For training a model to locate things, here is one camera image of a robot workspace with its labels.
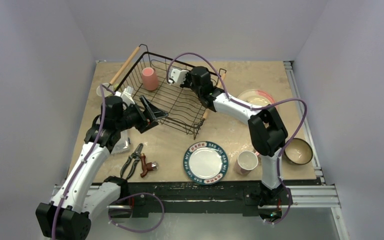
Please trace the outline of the black wire dish rack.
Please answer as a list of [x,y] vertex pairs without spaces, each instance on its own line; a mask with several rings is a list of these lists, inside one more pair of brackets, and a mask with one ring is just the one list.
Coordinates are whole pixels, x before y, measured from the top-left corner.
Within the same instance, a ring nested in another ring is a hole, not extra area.
[[[140,44],[123,71],[122,78],[113,85],[115,91],[133,88],[132,98],[140,102],[145,96],[153,105],[168,112],[168,117],[159,121],[161,125],[174,128],[196,138],[204,124],[205,107],[196,94],[189,88],[169,85],[166,80],[171,58],[150,52],[148,46]],[[158,78],[156,90],[146,90],[142,83],[142,71],[153,68]]]

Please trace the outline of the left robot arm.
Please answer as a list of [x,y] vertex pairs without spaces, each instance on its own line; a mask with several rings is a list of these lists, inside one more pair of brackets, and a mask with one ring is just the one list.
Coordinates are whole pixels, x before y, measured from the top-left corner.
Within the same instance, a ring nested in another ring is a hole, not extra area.
[[98,170],[112,153],[121,132],[135,128],[144,133],[156,127],[168,112],[157,108],[145,96],[142,107],[127,104],[120,96],[104,97],[91,128],[87,131],[80,155],[62,187],[49,203],[40,203],[35,215],[42,234],[53,240],[84,240],[93,219],[109,204],[129,199],[127,180],[110,176],[95,193],[88,195]]

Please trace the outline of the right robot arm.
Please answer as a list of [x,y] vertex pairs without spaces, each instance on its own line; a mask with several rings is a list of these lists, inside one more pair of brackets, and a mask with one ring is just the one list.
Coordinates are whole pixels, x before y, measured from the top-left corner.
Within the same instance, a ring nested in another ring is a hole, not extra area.
[[190,70],[172,68],[167,76],[170,84],[191,89],[204,108],[229,115],[248,126],[252,146],[262,163],[260,205],[278,200],[284,190],[281,151],[286,146],[288,132],[276,107],[255,106],[229,95],[213,84],[211,73],[204,66]]

